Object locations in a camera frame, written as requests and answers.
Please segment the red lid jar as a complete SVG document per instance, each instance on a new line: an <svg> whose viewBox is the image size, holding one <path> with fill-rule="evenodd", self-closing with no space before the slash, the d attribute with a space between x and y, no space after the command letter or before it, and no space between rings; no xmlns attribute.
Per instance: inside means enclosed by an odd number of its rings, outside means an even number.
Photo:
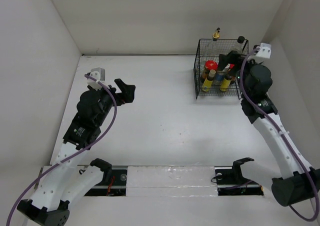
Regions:
<svg viewBox="0 0 320 226"><path fill-rule="evenodd" d="M230 64L228 74L231 76L230 85L233 85L236 81L237 68L234 64Z"/></svg>
<svg viewBox="0 0 320 226"><path fill-rule="evenodd" d="M209 72L211 70L217 70L218 69L218 64L214 61L214 60L207 60L204 63L204 68L201 74L201 78L200 78L200 82L203 84L207 78L207 76L209 75Z"/></svg>

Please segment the small yellow bottle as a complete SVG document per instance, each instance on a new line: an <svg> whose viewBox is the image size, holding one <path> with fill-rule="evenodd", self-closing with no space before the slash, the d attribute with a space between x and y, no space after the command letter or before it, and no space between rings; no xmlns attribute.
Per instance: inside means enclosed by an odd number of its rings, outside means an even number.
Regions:
<svg viewBox="0 0 320 226"><path fill-rule="evenodd" d="M214 69L210 70L202 87L201 87L201 91L202 92L209 92L211 87L212 87L212 84L213 84L213 81L214 81L214 77L215 77L215 74L216 74L216 71Z"/></svg>
<svg viewBox="0 0 320 226"><path fill-rule="evenodd" d="M230 86L231 80L232 80L232 76L229 74L230 68L232 67L231 64L228 64L225 69L223 70L224 74L224 78L220 84L219 90L221 92L226 92Z"/></svg>

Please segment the clear glass oil dispenser bottle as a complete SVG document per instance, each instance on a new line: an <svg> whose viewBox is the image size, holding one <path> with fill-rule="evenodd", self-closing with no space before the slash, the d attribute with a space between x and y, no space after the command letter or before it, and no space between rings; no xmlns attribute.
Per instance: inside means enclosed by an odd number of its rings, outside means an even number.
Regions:
<svg viewBox="0 0 320 226"><path fill-rule="evenodd" d="M213 57L215 55L217 42L220 38L220 31L221 31L221 28L218 27L212 34L210 42L208 42L207 45L205 46L204 56Z"/></svg>

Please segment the tall dark sauce bottle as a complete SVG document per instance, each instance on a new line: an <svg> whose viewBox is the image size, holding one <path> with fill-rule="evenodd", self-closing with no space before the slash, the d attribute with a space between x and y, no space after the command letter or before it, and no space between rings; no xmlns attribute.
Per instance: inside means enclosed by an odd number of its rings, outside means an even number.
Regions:
<svg viewBox="0 0 320 226"><path fill-rule="evenodd" d="M232 51L237 52L239 55L243 54L243 43L246 41L244 36L239 36L235 42L235 44L232 46Z"/></svg>

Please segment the silver shaker can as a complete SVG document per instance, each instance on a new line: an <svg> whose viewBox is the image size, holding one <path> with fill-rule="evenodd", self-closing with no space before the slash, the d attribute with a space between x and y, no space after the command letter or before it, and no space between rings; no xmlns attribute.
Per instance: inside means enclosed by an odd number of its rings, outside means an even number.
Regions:
<svg viewBox="0 0 320 226"><path fill-rule="evenodd" d="M225 72L223 70L222 71L217 71L216 74L215 74L214 84L215 85L220 85L224 78L225 78Z"/></svg>

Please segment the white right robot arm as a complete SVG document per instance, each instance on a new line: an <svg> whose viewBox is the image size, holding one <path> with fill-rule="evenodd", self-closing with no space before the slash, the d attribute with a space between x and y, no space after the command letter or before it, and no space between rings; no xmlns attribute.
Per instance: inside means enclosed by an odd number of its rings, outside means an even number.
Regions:
<svg viewBox="0 0 320 226"><path fill-rule="evenodd" d="M220 54L218 67L233 64L232 71L239 72L242 110L264 138L280 169L281 176L271 178L273 196L284 207L315 198L319 208L320 171L300 154L283 128L278 110L267 95L273 83L271 71L250 59L251 55L259 56L259 52L254 49L246 56L234 50Z"/></svg>

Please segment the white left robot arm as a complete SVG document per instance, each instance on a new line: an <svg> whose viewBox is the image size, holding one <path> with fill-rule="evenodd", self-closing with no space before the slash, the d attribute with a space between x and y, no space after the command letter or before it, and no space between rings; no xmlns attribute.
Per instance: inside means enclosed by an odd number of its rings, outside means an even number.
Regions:
<svg viewBox="0 0 320 226"><path fill-rule="evenodd" d="M34 181L39 185L30 198L19 197L13 207L40 226L65 225L75 203L93 186L107 184L112 177L112 165L96 158L76 182L69 184L83 157L106 135L101 126L110 110L114 109L115 117L118 107L132 103L136 87L117 78L117 92L92 76L86 78L88 90L79 98L77 113L63 137L55 163Z"/></svg>

